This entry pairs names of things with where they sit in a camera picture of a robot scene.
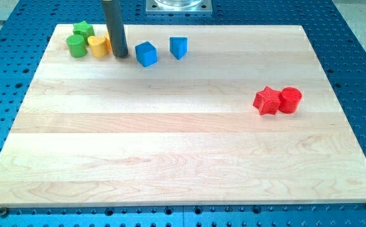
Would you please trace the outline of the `clear robot base plate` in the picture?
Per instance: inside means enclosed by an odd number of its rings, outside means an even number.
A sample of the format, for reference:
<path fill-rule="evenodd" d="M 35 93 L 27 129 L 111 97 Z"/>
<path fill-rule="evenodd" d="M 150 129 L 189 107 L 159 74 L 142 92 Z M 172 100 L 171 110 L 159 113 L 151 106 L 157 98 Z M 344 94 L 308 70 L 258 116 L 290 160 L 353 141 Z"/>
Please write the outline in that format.
<path fill-rule="evenodd" d="M 212 13 L 212 0 L 146 0 L 145 11 L 163 13 Z"/>

